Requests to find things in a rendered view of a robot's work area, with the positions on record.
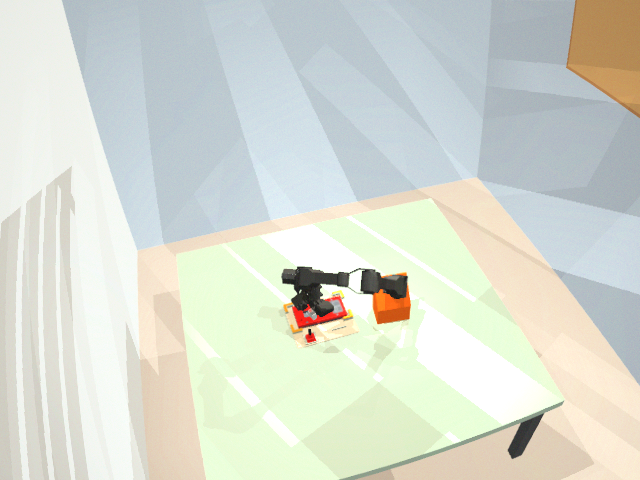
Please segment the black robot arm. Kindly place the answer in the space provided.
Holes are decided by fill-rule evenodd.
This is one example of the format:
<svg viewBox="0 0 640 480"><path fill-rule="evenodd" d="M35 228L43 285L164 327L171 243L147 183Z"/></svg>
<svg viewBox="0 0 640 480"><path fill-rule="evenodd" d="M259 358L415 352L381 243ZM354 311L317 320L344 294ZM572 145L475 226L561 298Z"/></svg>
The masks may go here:
<svg viewBox="0 0 640 480"><path fill-rule="evenodd" d="M350 275L358 270L362 271L360 292L357 293L349 286ZM313 267L297 266L297 269L283 269L281 273L282 284L295 285L295 288L302 290L290 301L298 311L304 311L309 305L313 305L312 300L304 290L316 289L319 285L334 285L341 288L349 288L356 294L366 295L379 293L390 294L394 299L406 298L409 275L384 276L381 278L380 272L376 269L358 268L351 272L324 273L322 270Z"/></svg>

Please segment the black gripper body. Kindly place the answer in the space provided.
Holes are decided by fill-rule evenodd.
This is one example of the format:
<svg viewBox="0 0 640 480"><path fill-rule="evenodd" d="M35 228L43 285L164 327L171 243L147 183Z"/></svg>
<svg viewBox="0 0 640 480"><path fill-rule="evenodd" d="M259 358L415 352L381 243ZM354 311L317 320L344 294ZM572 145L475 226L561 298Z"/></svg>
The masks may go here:
<svg viewBox="0 0 640 480"><path fill-rule="evenodd" d="M298 288L295 288L295 285L293 286L293 288L297 294L302 292L301 290L298 290ZM320 292L320 289L322 289L321 285L319 285L316 289L304 291L305 294L308 294L310 296L312 303L315 305L316 313L320 317L324 317L325 315L334 311L334 305L332 305L329 301L325 301L324 299L320 298L323 296L323 294Z"/></svg>

